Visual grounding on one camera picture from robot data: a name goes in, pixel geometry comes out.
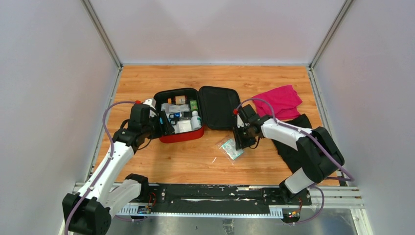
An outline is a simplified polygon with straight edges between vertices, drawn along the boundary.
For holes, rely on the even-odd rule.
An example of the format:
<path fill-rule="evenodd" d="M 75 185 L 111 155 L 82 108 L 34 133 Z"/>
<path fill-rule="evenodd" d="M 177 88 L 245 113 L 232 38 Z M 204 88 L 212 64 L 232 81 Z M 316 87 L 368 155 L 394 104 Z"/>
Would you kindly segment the black handled scissors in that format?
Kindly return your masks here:
<path fill-rule="evenodd" d="M 184 116 L 182 118 L 170 118 L 168 116 L 169 122 L 172 125 L 176 125 L 179 121 L 184 120 Z"/>

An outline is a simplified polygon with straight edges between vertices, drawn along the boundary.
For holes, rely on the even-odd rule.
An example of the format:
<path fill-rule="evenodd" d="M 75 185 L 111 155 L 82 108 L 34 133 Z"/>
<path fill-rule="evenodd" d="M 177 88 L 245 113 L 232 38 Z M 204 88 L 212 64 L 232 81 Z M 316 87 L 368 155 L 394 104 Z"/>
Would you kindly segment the teal bandage plastic bag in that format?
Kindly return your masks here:
<path fill-rule="evenodd" d="M 227 135 L 217 143 L 218 149 L 234 165 L 244 155 L 242 149 L 236 149 L 236 141 L 232 135 Z"/>

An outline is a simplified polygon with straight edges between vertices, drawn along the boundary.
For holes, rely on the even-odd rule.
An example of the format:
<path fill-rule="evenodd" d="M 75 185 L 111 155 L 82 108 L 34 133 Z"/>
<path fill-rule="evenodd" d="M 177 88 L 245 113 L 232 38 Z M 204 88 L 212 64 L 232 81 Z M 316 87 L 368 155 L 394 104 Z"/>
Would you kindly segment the alcohol wipes plastic bag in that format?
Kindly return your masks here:
<path fill-rule="evenodd" d="M 165 111 L 166 113 L 179 113 L 179 112 L 190 112 L 191 109 L 188 104 L 168 104 L 164 103 L 161 105 L 161 111 Z"/>

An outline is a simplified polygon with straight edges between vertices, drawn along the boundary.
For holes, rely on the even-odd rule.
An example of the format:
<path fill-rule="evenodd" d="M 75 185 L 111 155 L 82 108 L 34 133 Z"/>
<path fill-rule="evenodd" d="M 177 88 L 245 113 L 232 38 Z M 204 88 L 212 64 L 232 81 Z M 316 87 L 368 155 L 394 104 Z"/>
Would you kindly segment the red black medicine case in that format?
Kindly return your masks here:
<path fill-rule="evenodd" d="M 201 138 L 205 127 L 232 130 L 236 126 L 233 110 L 240 103 L 236 90 L 213 86 L 162 91 L 154 100 L 159 115 L 154 136 L 163 143 Z"/>

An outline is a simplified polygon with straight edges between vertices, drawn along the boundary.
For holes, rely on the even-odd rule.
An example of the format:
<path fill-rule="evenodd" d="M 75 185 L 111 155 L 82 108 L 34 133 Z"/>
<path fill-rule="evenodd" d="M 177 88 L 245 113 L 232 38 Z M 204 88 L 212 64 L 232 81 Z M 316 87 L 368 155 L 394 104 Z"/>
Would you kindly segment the white pill bottle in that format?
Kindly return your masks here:
<path fill-rule="evenodd" d="M 199 130 L 200 128 L 202 128 L 202 120 L 201 120 L 201 117 L 199 116 L 198 111 L 192 111 L 191 127 L 193 131 Z"/>

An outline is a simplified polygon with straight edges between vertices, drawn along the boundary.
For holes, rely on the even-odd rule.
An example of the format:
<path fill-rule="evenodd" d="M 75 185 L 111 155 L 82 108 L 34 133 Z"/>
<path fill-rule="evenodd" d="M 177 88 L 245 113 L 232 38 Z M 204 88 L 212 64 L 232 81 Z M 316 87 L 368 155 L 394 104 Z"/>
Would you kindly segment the brown syrup bottle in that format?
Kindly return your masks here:
<path fill-rule="evenodd" d="M 186 95 L 177 95 L 173 96 L 167 99 L 168 104 L 172 105 L 183 105 L 187 102 L 187 96 Z"/>

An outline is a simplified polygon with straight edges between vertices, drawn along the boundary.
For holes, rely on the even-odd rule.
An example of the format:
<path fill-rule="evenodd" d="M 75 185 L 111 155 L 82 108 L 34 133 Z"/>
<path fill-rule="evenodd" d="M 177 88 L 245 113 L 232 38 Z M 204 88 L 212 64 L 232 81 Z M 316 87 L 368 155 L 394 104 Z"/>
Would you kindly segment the green small packet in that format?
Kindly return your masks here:
<path fill-rule="evenodd" d="M 197 100 L 190 100 L 189 106 L 190 106 L 191 111 L 198 111 L 199 110 Z"/>

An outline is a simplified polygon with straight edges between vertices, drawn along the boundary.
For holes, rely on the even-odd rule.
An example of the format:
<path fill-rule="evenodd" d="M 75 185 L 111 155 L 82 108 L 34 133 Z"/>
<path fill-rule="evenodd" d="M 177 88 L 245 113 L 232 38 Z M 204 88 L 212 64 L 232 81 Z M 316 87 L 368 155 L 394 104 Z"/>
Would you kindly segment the blue plaster pack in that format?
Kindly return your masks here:
<path fill-rule="evenodd" d="M 168 124 L 167 128 L 170 135 L 178 134 L 180 132 L 177 125 Z"/>

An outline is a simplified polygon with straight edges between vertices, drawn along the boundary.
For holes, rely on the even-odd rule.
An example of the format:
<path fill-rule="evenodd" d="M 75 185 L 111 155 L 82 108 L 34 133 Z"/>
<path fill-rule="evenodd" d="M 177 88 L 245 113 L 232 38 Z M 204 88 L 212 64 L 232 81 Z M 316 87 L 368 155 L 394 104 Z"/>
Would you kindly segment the white gauze pack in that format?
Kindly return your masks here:
<path fill-rule="evenodd" d="M 179 133 L 186 133 L 186 132 L 190 132 L 192 131 L 192 124 L 191 124 L 191 120 L 186 119 L 186 120 L 179 120 L 177 122 L 177 127 L 178 127 L 178 131 Z"/>

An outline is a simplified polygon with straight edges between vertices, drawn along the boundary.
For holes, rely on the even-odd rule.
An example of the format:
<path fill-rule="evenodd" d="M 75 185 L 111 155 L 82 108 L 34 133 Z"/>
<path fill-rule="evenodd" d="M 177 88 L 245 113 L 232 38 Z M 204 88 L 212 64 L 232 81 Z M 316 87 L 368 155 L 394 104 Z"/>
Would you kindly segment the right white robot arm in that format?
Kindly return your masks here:
<path fill-rule="evenodd" d="M 233 116 L 236 149 L 250 147 L 258 139 L 270 139 L 294 151 L 300 167 L 279 184 L 279 197 L 285 204 L 294 203 L 301 191 L 320 183 L 345 163 L 333 138 L 323 127 L 303 128 L 272 115 L 261 117 L 251 105 L 238 106 Z"/>

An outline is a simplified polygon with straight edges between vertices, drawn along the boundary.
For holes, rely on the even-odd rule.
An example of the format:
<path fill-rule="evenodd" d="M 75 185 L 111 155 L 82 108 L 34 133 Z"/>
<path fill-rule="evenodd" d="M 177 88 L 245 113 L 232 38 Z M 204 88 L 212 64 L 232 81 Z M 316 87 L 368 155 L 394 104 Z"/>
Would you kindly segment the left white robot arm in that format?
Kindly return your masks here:
<path fill-rule="evenodd" d="M 68 193 L 62 201 L 66 235 L 104 235 L 113 218 L 129 202 L 152 199 L 148 178 L 141 175 L 130 174 L 120 186 L 113 187 L 121 170 L 143 149 L 145 140 L 161 137 L 155 99 L 130 104 L 130 117 L 114 135 L 103 125 L 110 147 L 96 171 L 76 193 Z"/>

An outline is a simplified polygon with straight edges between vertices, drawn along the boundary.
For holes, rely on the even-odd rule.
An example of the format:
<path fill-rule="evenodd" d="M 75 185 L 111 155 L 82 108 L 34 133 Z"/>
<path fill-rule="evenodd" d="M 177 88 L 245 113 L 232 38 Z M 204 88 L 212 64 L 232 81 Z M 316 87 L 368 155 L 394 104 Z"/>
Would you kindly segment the pink cloth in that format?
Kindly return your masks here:
<path fill-rule="evenodd" d="M 297 107 L 302 104 L 302 100 L 292 85 L 281 86 L 253 96 L 257 113 L 261 117 L 272 115 L 271 108 L 265 102 L 258 99 L 267 101 L 272 106 L 275 116 L 279 120 L 295 119 L 300 116 Z"/>

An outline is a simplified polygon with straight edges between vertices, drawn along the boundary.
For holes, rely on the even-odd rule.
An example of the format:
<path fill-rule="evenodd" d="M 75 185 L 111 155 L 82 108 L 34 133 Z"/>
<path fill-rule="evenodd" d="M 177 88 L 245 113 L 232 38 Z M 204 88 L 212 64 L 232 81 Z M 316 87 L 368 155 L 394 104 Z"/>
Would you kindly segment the black cloth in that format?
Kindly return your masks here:
<path fill-rule="evenodd" d="M 344 165 L 345 160 L 329 132 L 323 127 L 317 127 L 312 130 L 313 136 L 328 154 L 336 160 L 339 165 Z M 302 170 L 306 178 L 313 183 L 320 183 L 329 177 L 338 167 L 324 154 L 324 152 L 307 136 L 301 137 L 294 145 L 294 148 L 273 141 L 278 154 L 288 165 L 292 173 Z"/>

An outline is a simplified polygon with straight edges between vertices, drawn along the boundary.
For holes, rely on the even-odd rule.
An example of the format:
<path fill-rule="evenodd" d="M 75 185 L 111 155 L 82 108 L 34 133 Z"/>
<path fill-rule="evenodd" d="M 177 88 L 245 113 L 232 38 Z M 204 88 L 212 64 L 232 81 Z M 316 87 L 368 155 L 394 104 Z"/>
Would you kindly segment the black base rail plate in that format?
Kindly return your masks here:
<path fill-rule="evenodd" d="M 147 196 L 132 200 L 119 212 L 131 216 L 272 216 L 278 208 L 312 204 L 304 189 L 295 196 L 278 186 L 150 184 Z"/>

